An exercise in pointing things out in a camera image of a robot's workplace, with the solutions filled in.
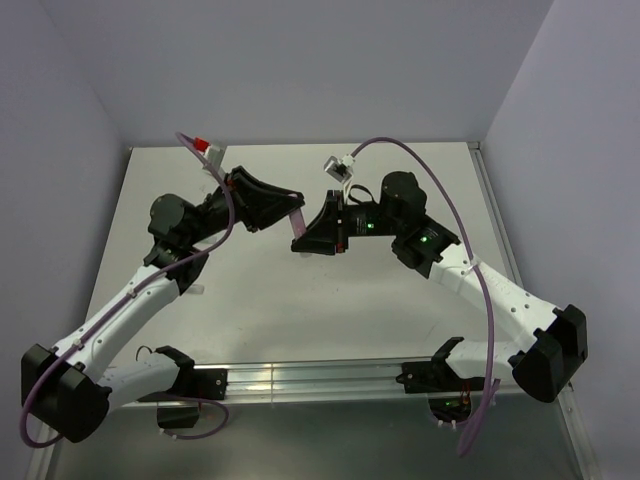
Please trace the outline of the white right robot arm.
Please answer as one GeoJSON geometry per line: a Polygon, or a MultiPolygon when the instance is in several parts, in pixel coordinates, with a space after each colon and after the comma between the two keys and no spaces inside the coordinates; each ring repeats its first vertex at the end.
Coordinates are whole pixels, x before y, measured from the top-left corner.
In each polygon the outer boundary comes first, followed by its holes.
{"type": "Polygon", "coordinates": [[[511,378],[532,398],[553,402],[588,357],[585,314],[535,297],[479,258],[426,213],[427,195],[410,172],[392,172],[377,201],[350,205],[328,191],[323,208],[291,244],[296,253],[344,253],[357,237],[390,236],[391,251],[408,269],[481,312],[508,336],[503,342],[447,340],[429,359],[405,362],[397,376],[408,394],[480,391],[485,376],[511,378]]]}

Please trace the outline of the purple pen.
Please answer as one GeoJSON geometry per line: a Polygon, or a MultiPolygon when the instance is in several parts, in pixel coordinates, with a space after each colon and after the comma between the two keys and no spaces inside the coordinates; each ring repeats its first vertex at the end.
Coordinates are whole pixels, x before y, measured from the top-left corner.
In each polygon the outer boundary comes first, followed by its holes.
{"type": "Polygon", "coordinates": [[[306,232],[306,224],[302,211],[300,209],[293,211],[289,215],[289,220],[294,239],[298,240],[306,232]]]}

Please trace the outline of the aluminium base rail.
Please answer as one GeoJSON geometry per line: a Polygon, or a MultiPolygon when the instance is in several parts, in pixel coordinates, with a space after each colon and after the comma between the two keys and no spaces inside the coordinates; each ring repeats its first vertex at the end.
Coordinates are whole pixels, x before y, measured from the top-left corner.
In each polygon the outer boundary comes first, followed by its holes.
{"type": "Polygon", "coordinates": [[[202,372],[220,371],[213,384],[229,404],[280,404],[396,400],[478,395],[479,373],[436,376],[430,359],[366,359],[309,362],[200,364],[202,372]]]}

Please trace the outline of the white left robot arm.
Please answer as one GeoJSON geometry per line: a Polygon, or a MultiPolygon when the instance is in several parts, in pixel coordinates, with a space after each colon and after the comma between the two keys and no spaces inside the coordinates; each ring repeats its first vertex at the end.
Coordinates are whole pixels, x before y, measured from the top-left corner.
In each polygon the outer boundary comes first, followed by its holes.
{"type": "Polygon", "coordinates": [[[35,417],[58,438],[78,443],[113,410],[149,394],[183,399],[195,386],[193,360],[160,347],[128,367],[113,367],[115,356],[158,312],[183,295],[200,276],[211,253],[197,244],[220,234],[229,238],[236,223],[250,232],[271,227],[297,213],[302,193],[257,180],[244,168],[215,177],[218,187],[194,205],[174,195],[159,196],[150,208],[148,231],[154,243],[127,285],[89,321],[54,346],[33,345],[21,359],[19,432],[35,417]]]}

